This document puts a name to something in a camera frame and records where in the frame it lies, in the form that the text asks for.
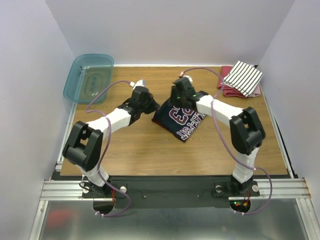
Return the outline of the navy blue tank top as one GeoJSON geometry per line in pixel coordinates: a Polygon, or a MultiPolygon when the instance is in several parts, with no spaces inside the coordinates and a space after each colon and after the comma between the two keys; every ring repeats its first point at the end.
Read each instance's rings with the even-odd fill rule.
{"type": "Polygon", "coordinates": [[[206,115],[196,110],[180,108],[170,104],[167,99],[155,111],[152,122],[170,132],[178,140],[185,143],[199,127],[206,115]]]}

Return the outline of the striped white tank top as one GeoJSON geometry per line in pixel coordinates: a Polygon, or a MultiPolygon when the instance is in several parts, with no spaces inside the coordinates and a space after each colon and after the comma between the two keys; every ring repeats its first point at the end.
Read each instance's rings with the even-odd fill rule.
{"type": "Polygon", "coordinates": [[[238,60],[223,77],[224,86],[238,90],[244,97],[251,97],[260,84],[263,73],[253,65],[238,60]]]}

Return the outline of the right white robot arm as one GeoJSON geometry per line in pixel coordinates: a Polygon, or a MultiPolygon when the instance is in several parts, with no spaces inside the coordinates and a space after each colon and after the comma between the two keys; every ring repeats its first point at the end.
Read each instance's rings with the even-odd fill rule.
{"type": "Polygon", "coordinates": [[[252,107],[242,109],[229,105],[204,91],[196,92],[188,77],[173,82],[169,102],[175,107],[194,110],[212,117],[221,139],[223,136],[217,121],[229,127],[236,155],[231,152],[224,139],[222,143],[236,162],[231,175],[230,189],[235,195],[242,195],[249,190],[253,182],[255,159],[266,137],[256,110],[252,107]]]}

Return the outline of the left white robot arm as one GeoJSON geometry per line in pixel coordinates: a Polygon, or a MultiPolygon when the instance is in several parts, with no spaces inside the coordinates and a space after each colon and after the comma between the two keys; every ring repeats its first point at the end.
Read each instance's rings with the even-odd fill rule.
{"type": "Polygon", "coordinates": [[[108,149],[112,133],[132,125],[139,120],[141,114],[151,114],[159,107],[148,88],[138,85],[132,88],[131,97],[111,113],[103,114],[102,117],[90,122],[77,121],[73,125],[62,155],[76,165],[91,183],[91,185],[79,184],[85,193],[94,190],[100,197],[106,197],[112,192],[128,196],[108,182],[110,176],[101,167],[106,154],[106,150],[102,150],[103,141],[107,140],[105,148],[108,149]]]}

